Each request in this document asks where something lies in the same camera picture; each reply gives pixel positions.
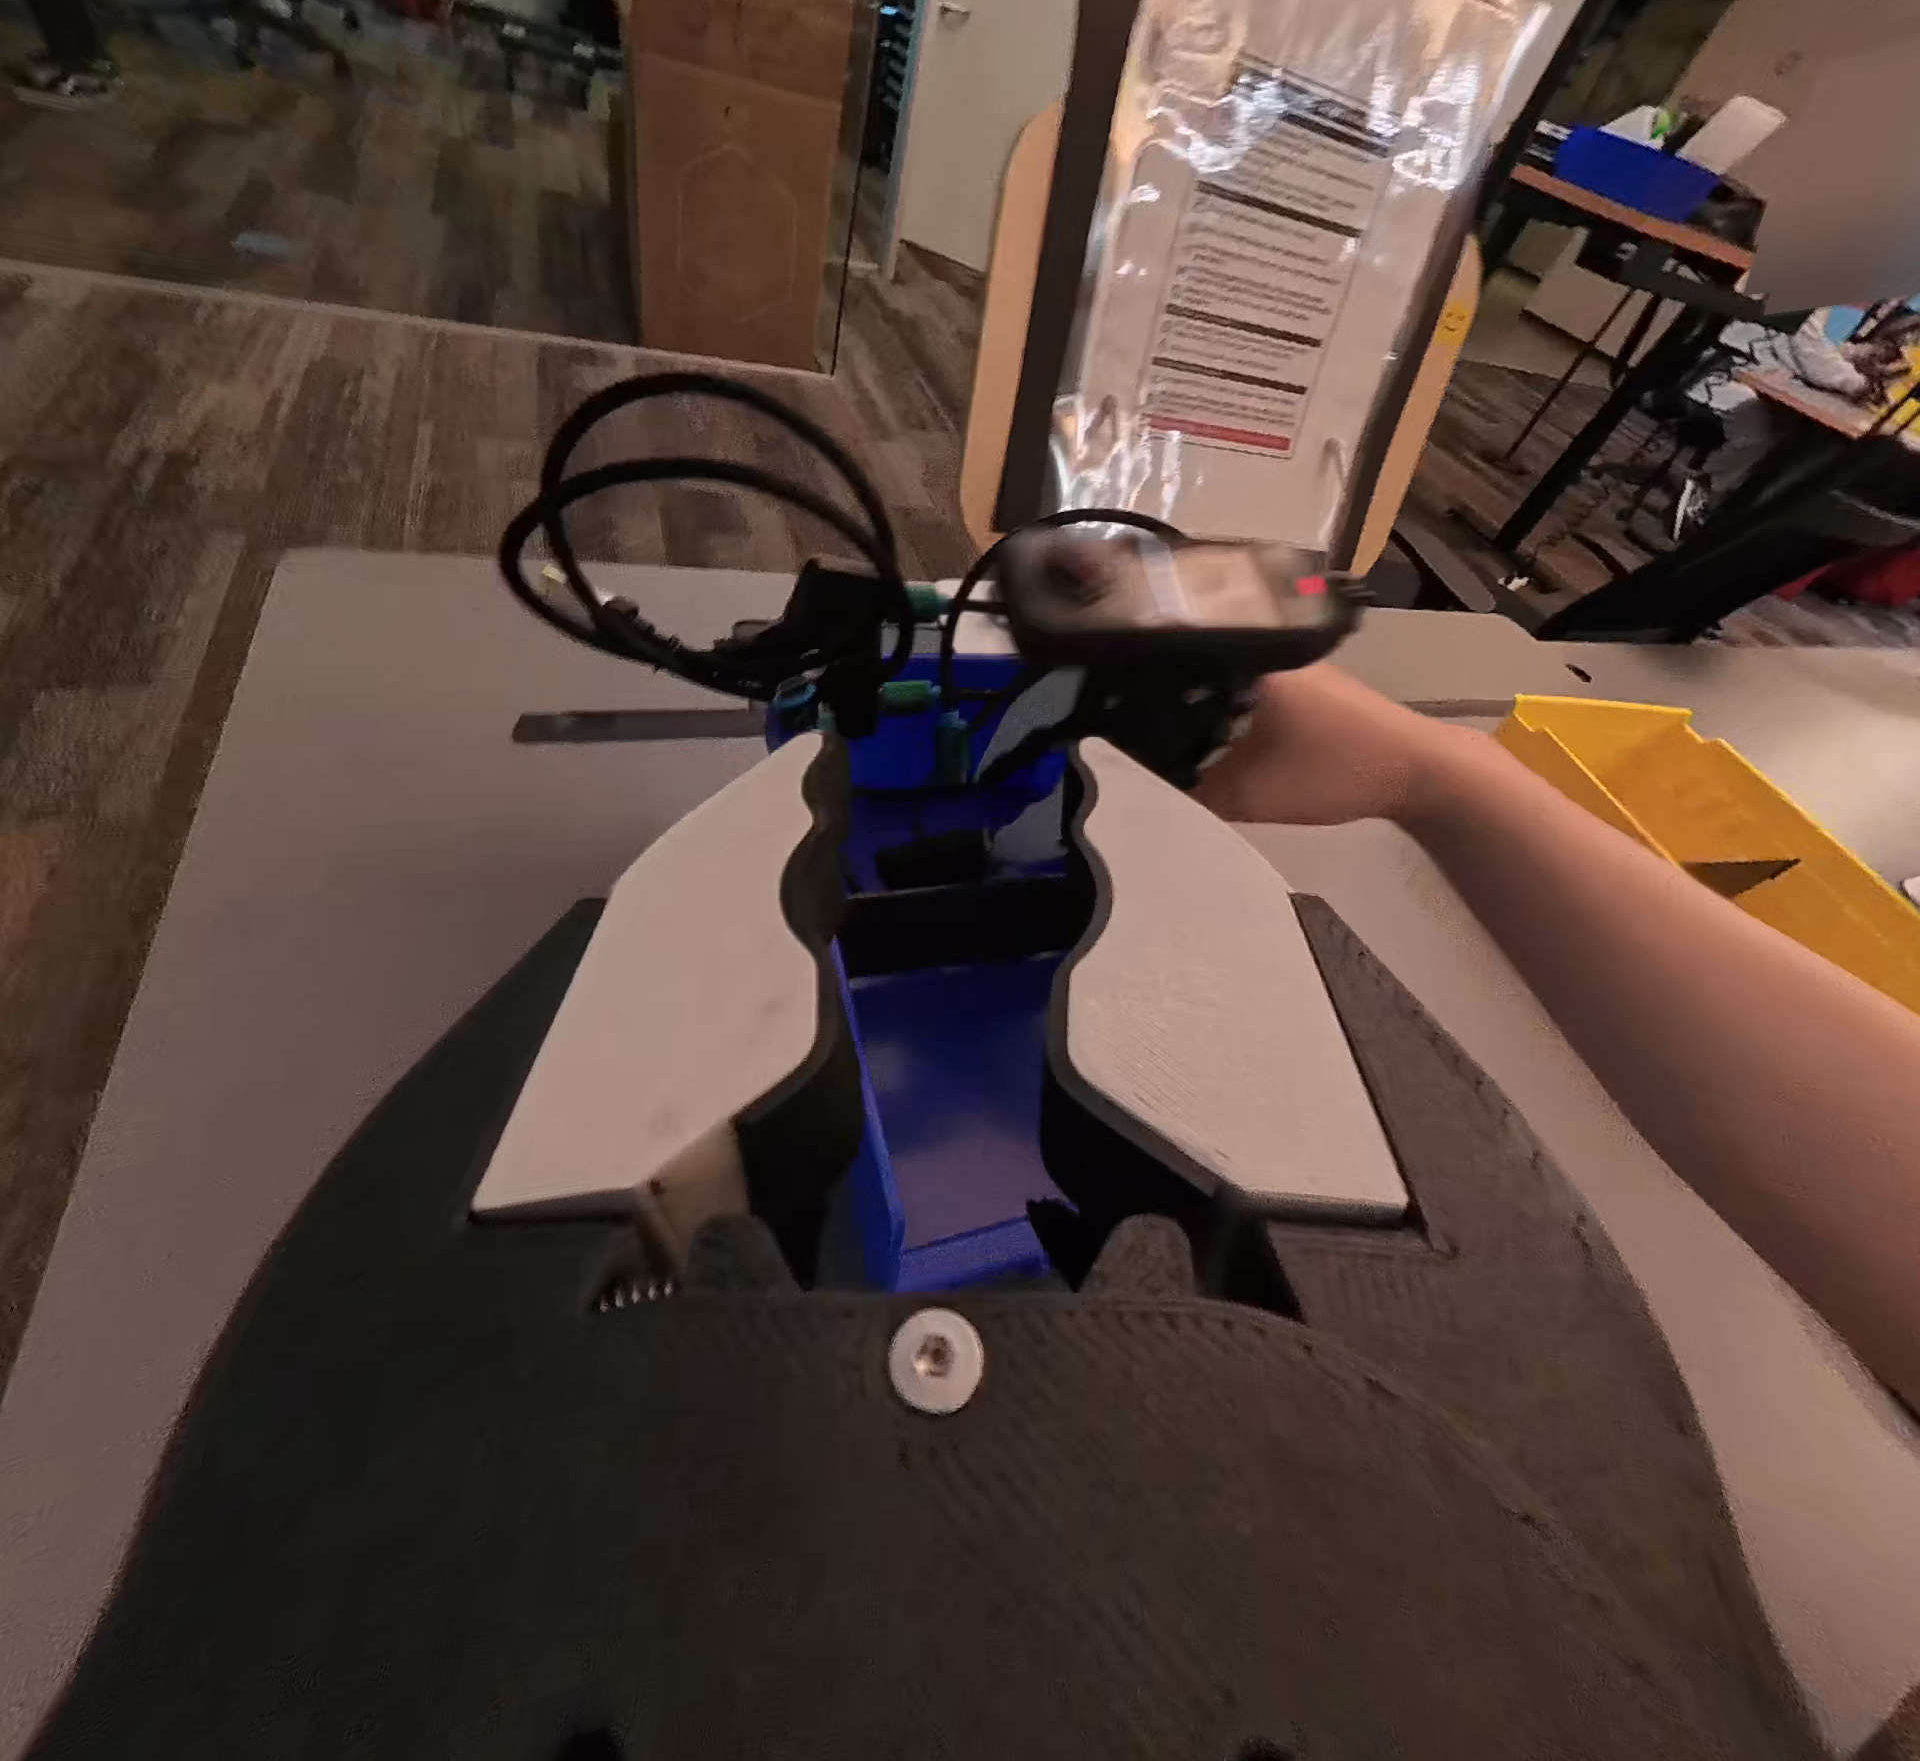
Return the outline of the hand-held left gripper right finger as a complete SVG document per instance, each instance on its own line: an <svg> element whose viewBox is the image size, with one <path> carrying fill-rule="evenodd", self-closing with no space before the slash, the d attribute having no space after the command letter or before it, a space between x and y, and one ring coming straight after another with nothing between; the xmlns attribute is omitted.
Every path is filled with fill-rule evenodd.
<svg viewBox="0 0 1920 1761"><path fill-rule="evenodd" d="M1158 1216L1211 1289L1265 1230L1399 1235L1412 1188L1301 901L1236 829L1104 741L1070 755L1070 881L1088 925L1048 994L1045 1245L1081 1280Z"/></svg>

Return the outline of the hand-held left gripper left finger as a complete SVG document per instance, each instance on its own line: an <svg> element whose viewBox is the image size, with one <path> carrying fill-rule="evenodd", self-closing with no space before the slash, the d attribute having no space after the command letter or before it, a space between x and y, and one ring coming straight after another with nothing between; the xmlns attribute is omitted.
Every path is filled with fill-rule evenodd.
<svg viewBox="0 0 1920 1761"><path fill-rule="evenodd" d="M612 887L473 1193L479 1220L707 1220L819 1273L842 1182L842 741L784 743Z"/></svg>

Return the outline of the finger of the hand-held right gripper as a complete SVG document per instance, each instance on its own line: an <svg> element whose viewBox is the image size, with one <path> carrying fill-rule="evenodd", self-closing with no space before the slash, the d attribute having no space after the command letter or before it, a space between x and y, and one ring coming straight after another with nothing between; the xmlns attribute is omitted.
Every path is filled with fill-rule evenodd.
<svg viewBox="0 0 1920 1761"><path fill-rule="evenodd" d="M1018 680L980 717L976 783L984 790L1048 753L1081 701L1085 670L1022 670Z"/></svg>

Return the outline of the blue plastic bin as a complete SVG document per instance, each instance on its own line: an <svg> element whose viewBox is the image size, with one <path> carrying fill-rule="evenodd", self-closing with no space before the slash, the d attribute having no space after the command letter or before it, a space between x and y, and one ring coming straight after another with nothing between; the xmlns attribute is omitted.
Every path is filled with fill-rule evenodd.
<svg viewBox="0 0 1920 1761"><path fill-rule="evenodd" d="M1047 1275L1043 1164L1052 979L1088 925L1070 881L1067 755L976 783L980 717L1022 672L965 649L944 694L932 646L862 739L779 696L771 753L842 741L842 1181L804 1289L953 1294Z"/></svg>

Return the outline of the yellow plastic bin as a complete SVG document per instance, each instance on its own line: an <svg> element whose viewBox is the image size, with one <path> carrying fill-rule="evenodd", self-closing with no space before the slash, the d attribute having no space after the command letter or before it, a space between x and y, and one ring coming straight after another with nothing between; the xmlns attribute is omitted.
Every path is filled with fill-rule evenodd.
<svg viewBox="0 0 1920 1761"><path fill-rule="evenodd" d="M1887 999L1918 1009L1918 917L1842 839L1687 708L1519 696L1494 739L1665 863Z"/></svg>

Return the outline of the person's right forearm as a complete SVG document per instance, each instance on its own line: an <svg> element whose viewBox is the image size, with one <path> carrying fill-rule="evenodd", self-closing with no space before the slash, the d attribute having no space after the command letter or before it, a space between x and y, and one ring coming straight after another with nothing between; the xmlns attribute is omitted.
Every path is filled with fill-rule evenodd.
<svg viewBox="0 0 1920 1761"><path fill-rule="evenodd" d="M1916 1410L1916 1018L1498 743L1401 730L1403 832L1631 1129Z"/></svg>

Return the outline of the person's right hand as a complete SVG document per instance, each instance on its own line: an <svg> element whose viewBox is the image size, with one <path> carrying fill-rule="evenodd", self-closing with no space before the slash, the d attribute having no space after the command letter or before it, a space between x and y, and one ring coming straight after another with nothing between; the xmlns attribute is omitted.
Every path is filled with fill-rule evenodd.
<svg viewBox="0 0 1920 1761"><path fill-rule="evenodd" d="M1261 678L1192 798L1224 821L1334 827L1412 823L1466 736L1329 666Z"/></svg>

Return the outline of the display board with wooden rim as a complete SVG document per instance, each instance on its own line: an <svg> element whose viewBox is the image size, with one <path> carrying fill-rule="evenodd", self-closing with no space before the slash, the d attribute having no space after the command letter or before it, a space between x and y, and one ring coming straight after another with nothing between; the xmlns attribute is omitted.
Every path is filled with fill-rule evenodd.
<svg viewBox="0 0 1920 1761"><path fill-rule="evenodd" d="M1047 441L1081 303L1092 221L1139 0L1076 0L1065 95L1021 135L1008 163L987 276L963 460L976 539L1047 506Z"/></svg>

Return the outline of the instruction sheet in plastic sleeve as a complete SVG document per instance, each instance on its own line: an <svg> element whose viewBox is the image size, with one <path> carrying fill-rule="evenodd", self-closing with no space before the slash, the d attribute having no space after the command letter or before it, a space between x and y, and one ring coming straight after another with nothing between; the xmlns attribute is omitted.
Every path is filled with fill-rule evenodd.
<svg viewBox="0 0 1920 1761"><path fill-rule="evenodd" d="M1342 566L1540 0L1139 0L1051 506Z"/></svg>

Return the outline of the white door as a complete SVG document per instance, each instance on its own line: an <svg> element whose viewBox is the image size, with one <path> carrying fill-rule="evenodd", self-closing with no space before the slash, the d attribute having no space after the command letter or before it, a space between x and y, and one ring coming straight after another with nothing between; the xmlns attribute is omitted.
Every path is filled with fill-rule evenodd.
<svg viewBox="0 0 1920 1761"><path fill-rule="evenodd" d="M888 239L987 273L1007 167L1070 87L1079 0L917 0Z"/></svg>

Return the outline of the wooden top standing desk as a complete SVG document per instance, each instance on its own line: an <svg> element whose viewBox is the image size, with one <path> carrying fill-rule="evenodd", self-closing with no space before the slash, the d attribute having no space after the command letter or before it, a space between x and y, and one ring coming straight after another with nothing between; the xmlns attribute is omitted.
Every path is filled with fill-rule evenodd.
<svg viewBox="0 0 1920 1761"><path fill-rule="evenodd" d="M1763 303L1744 286L1752 254L1694 223L1663 221L1537 165L1506 177L1478 249L1480 294L1525 229L1574 234L1576 260L1616 291L1614 310L1556 381L1459 358L1401 542L1444 600L1534 629L1559 592L1556 567L1586 582L1571 497L1600 468L1620 431L1643 425L1685 389L1725 329L1752 323Z"/></svg>

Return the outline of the blue plastic crate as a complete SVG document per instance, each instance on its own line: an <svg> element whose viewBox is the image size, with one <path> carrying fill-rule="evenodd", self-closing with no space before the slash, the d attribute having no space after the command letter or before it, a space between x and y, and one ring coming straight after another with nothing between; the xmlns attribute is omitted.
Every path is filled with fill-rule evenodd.
<svg viewBox="0 0 1920 1761"><path fill-rule="evenodd" d="M1670 224L1692 223L1721 186L1715 169L1678 152L1591 126L1569 130L1554 154L1552 177Z"/></svg>

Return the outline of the brown plywood panel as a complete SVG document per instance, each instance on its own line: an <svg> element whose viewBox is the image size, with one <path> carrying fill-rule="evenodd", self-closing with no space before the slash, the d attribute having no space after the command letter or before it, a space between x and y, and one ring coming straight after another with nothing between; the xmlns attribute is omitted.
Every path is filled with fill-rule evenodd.
<svg viewBox="0 0 1920 1761"><path fill-rule="evenodd" d="M619 0L646 351L832 371L864 26L860 0Z"/></svg>

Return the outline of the white box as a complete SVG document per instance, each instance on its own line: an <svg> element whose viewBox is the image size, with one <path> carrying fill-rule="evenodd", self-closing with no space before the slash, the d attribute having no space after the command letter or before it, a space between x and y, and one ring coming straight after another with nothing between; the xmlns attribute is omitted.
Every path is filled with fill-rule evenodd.
<svg viewBox="0 0 1920 1761"><path fill-rule="evenodd" d="M1756 148L1773 140L1790 117L1748 95L1726 99L1676 150L1676 158L1719 180L1734 173Z"/></svg>

